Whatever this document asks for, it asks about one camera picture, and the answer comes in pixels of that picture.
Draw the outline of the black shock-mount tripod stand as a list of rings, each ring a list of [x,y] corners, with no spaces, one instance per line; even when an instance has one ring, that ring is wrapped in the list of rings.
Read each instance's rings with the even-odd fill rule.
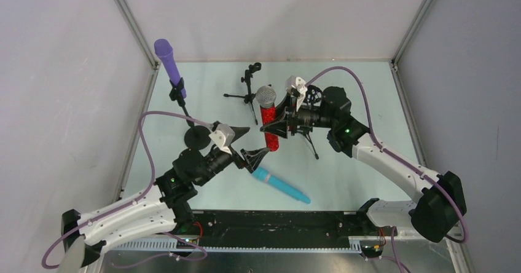
[[[294,114],[297,120],[290,126],[291,135],[298,133],[307,140],[316,160],[319,159],[319,155],[316,152],[310,134],[320,119],[316,105],[319,105],[321,100],[322,90],[314,85],[310,85],[304,95],[300,109]]]

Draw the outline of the red glitter microphone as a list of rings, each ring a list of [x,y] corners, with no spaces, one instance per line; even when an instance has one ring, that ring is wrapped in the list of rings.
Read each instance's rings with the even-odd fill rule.
[[[276,92],[273,88],[269,85],[260,87],[256,92],[256,100],[260,106],[262,125],[267,125],[274,121],[276,118]],[[280,145],[278,136],[268,132],[265,132],[264,135],[266,146],[271,152],[277,151]]]

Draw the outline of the black round-base mic stand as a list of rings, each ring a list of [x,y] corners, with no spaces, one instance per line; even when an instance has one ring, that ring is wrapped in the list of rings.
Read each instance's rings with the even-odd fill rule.
[[[186,108],[184,79],[181,77],[177,84],[170,81],[171,90],[169,97],[171,101],[177,102],[186,117],[190,114]],[[187,120],[189,129],[184,134],[184,143],[188,148],[202,150],[210,145],[210,130],[202,125],[195,125],[195,122]]]

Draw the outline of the purple microphone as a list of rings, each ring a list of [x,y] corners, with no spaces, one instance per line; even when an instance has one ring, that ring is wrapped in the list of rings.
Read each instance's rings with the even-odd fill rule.
[[[171,84],[177,88],[182,98],[185,99],[187,95],[184,81],[176,65],[171,44],[166,39],[157,39],[154,42],[154,51],[157,58],[162,62]]]

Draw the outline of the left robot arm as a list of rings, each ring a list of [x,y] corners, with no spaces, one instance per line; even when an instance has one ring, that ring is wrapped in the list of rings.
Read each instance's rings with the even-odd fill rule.
[[[94,212],[69,210],[62,215],[65,251],[74,243],[84,249],[80,266],[97,261],[101,255],[127,242],[151,234],[185,232],[195,222],[188,201],[196,188],[212,180],[228,166],[253,173],[269,148],[236,151],[232,143],[249,132],[247,127],[215,126],[208,154],[187,148],[173,161],[172,168],[136,194]]]

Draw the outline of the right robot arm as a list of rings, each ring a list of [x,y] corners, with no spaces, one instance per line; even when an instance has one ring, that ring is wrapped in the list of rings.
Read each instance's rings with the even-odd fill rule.
[[[400,187],[415,204],[408,214],[412,227],[425,239],[440,242],[467,212],[460,178],[447,172],[414,165],[392,152],[372,129],[351,115],[351,101],[345,90],[328,87],[315,100],[291,89],[274,108],[275,118],[264,122],[261,132],[287,138],[302,128],[328,129],[327,140],[336,152],[346,154],[378,171]]]

